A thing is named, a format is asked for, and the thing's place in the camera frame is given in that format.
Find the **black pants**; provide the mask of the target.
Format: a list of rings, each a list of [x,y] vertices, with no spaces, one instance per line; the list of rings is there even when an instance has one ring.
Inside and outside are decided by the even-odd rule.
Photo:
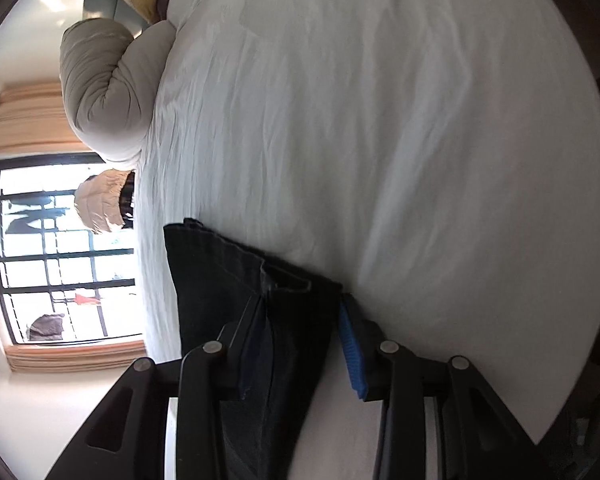
[[[227,469],[232,479],[287,478],[336,336],[341,285],[196,220],[168,224],[163,234],[184,353],[259,309],[248,384],[221,405]]]

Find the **black framed window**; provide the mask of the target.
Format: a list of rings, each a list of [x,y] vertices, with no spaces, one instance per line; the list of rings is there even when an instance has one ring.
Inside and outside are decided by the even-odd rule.
[[[0,159],[0,304],[13,344],[142,334],[133,232],[94,234],[73,205],[105,168],[87,153]]]

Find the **white bed sheet mattress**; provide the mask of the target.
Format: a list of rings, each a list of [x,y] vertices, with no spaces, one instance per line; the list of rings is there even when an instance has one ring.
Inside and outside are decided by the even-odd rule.
[[[474,362],[533,441],[600,328],[600,94],[552,0],[171,0],[140,154],[149,354],[181,354],[163,229],[330,278]]]

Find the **orange striped curtain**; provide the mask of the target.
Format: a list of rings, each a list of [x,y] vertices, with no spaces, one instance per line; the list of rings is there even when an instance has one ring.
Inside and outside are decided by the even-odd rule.
[[[0,155],[87,153],[70,128],[59,82],[11,88],[0,94]]]

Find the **rolled beige duvet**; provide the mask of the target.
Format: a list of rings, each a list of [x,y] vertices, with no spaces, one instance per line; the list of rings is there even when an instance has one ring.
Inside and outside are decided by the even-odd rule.
[[[59,76],[69,126],[111,165],[137,165],[174,39],[168,21],[137,37],[109,18],[83,20],[64,32]]]

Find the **grey headboard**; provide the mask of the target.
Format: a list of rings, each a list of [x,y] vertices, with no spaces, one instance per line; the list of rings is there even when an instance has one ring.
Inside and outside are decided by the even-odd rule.
[[[132,32],[141,34],[149,24],[123,0],[83,0],[84,18],[110,18]]]

